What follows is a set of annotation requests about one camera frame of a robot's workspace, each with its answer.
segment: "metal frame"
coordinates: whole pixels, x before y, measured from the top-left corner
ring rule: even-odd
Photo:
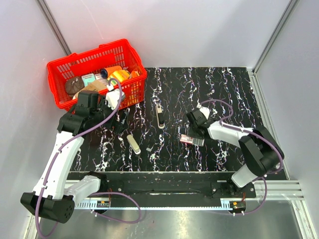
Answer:
[[[273,31],[273,34],[269,38],[266,47],[264,48],[263,52],[261,53],[261,56],[259,57],[255,67],[253,68],[253,72],[257,73],[260,69],[262,63],[264,62],[266,56],[268,55],[268,52],[270,51],[271,47],[273,46],[274,42],[276,41],[278,35],[280,34],[281,30],[284,28],[286,22],[288,21],[290,15],[293,13],[295,7],[297,6],[299,0],[290,0],[284,13],[282,14],[275,30]]]
[[[60,46],[63,49],[65,55],[67,55],[67,56],[70,55],[72,52],[71,52],[68,44],[66,43],[66,41],[62,35],[62,32],[61,32],[60,28],[58,27],[58,25],[53,17],[53,14],[50,11],[46,1],[45,0],[36,0],[36,2],[38,3],[39,8],[41,9],[49,26],[51,27],[57,41],[60,43]]]
[[[253,72],[252,69],[247,69],[247,72],[249,74],[249,79],[250,79],[251,85],[252,85],[253,90],[254,90],[254,94],[256,97],[256,101],[257,101],[257,105],[258,105],[258,109],[259,109],[261,118],[263,120],[263,124],[269,130],[271,135],[274,137],[277,144],[280,146],[280,142],[279,142],[278,137],[276,135],[273,121],[272,121],[271,116],[269,114],[269,110],[268,110],[268,107],[267,107],[267,104],[265,101],[265,96],[261,90],[261,86],[260,86],[258,77],[257,77],[256,73]],[[289,172],[288,172],[288,169],[286,166],[286,161],[284,161],[284,171],[285,171],[287,178],[290,179]]]
[[[79,180],[67,180],[65,188],[77,183]],[[300,184],[295,180],[274,180],[267,181],[267,198],[266,201],[289,201],[293,206],[294,213],[297,218],[297,222],[303,236],[303,239],[318,239],[314,226],[312,224],[311,218],[308,213],[308,209],[305,203],[304,196],[302,194]],[[247,198],[246,201],[261,201],[265,194],[265,186],[263,181],[255,182],[255,190],[257,197],[255,199]],[[108,198],[96,198],[96,200],[108,201]],[[225,206],[223,209],[214,209],[214,208],[142,208],[142,210],[227,210],[229,206],[229,201],[237,201],[239,199],[221,199],[222,204]],[[77,205],[75,209],[93,209],[90,208],[88,203],[91,203],[93,200],[86,198],[82,204]],[[115,208],[114,210],[132,210],[132,208]],[[33,215],[30,216],[27,229],[24,235],[24,239],[36,239],[36,228],[35,228],[35,218]]]

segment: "black marble surface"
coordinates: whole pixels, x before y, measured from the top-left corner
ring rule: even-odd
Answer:
[[[199,102],[222,99],[233,106],[227,123],[255,127],[262,124],[246,68],[148,68],[145,100],[129,107],[129,129],[121,135],[100,128],[86,136],[71,171],[236,171],[244,162],[239,148],[205,140],[203,147],[179,142],[187,127],[186,113]],[[164,111],[159,129],[155,103]],[[229,114],[220,103],[207,104],[217,118]],[[140,155],[129,147],[131,133]]]

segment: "red plastic basket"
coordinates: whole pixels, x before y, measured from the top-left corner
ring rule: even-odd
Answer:
[[[122,66],[122,68],[127,67],[129,72],[138,71],[140,74],[140,76],[126,80],[122,84],[126,98],[121,103],[120,109],[143,101],[147,72],[128,40],[121,39],[100,45],[96,49],[81,54],[73,53],[47,64],[49,85],[56,105],[60,109],[68,111],[72,105],[77,103],[77,99],[73,100],[65,92],[64,85],[69,78],[97,73],[101,68],[117,65]],[[99,93],[106,94],[107,91],[105,89]]]

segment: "gray wall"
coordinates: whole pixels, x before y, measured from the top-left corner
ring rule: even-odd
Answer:
[[[319,1],[300,1],[257,75],[319,233]]]
[[[289,0],[46,0],[71,51],[127,38],[145,67],[253,67]]]
[[[64,113],[53,100],[46,64],[63,52],[34,0],[0,3],[0,237],[23,237],[32,191]]]

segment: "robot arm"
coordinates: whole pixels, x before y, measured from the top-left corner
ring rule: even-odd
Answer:
[[[62,144],[74,136],[90,129],[97,125],[114,110],[114,104],[117,104],[119,99],[118,90],[111,90],[107,95],[100,96],[97,92],[82,91],[79,93],[77,105],[74,105],[60,119],[56,142],[53,152],[47,163],[47,166],[33,188],[32,193],[23,193],[20,202],[34,215],[35,207],[40,191],[43,188],[45,175],[50,167],[50,164],[55,154]],[[126,122],[127,113],[124,112],[121,121],[117,122],[114,115],[105,127],[113,129],[115,132],[122,132]],[[53,164],[45,190],[41,199],[39,216],[60,223],[66,223],[72,216],[75,205],[83,199],[98,191],[107,191],[106,175],[95,172],[90,172],[81,181],[65,188],[65,182],[70,171],[73,159],[84,141],[83,137],[78,137],[69,142],[66,147],[59,152],[55,163]]]
[[[209,119],[209,108],[199,106],[194,111],[187,113],[190,122],[188,135],[194,138],[211,138],[222,140],[240,147],[245,158],[245,164],[235,172],[229,183],[240,189],[258,177],[263,177],[278,163],[279,158],[275,151],[263,141],[243,130],[253,131],[269,141],[284,158],[284,153],[264,126],[253,128],[241,128],[234,130],[235,126]]]

